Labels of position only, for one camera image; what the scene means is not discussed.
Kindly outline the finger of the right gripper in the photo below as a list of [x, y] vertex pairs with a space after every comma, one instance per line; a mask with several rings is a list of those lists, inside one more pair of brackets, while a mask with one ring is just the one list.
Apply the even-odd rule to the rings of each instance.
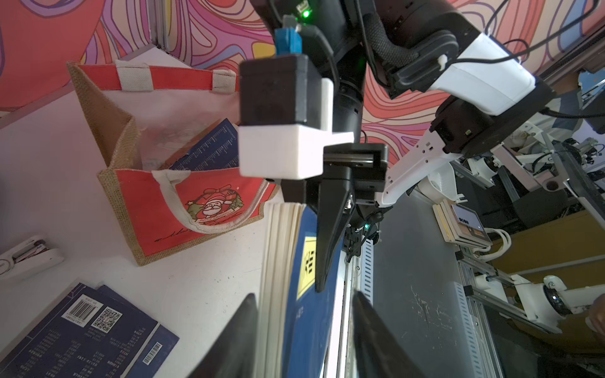
[[315, 291], [322, 293], [326, 289], [336, 248], [351, 218], [354, 199], [352, 169], [338, 165], [324, 168], [318, 189]]

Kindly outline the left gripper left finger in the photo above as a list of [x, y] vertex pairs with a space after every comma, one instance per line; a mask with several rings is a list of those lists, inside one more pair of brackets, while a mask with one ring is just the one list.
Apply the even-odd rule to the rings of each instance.
[[189, 377], [252, 377], [258, 306], [253, 293], [239, 305], [219, 337]]

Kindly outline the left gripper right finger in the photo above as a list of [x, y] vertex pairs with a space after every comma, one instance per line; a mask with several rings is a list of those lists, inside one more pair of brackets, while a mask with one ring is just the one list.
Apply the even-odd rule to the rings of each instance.
[[352, 299], [353, 340], [359, 377], [425, 377], [389, 332], [365, 295]]

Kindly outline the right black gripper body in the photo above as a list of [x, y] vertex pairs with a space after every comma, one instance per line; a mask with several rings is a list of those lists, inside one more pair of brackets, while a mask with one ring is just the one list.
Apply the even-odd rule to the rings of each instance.
[[374, 194], [384, 189], [388, 149], [381, 143], [360, 141], [363, 85], [363, 80], [341, 80], [335, 90], [332, 130], [351, 132], [354, 141], [324, 149], [320, 176], [283, 180], [280, 186], [287, 203], [304, 203], [312, 208], [369, 206]]

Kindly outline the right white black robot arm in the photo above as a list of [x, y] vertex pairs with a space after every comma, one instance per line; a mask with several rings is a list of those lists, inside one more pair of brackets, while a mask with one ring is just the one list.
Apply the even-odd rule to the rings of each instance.
[[[278, 180], [317, 214], [314, 285], [326, 289], [348, 228], [374, 220], [434, 170], [490, 151], [555, 93], [447, 1], [256, 1], [276, 56], [240, 67], [243, 176]], [[391, 99], [442, 91], [429, 130], [394, 166], [360, 141], [365, 75]]]

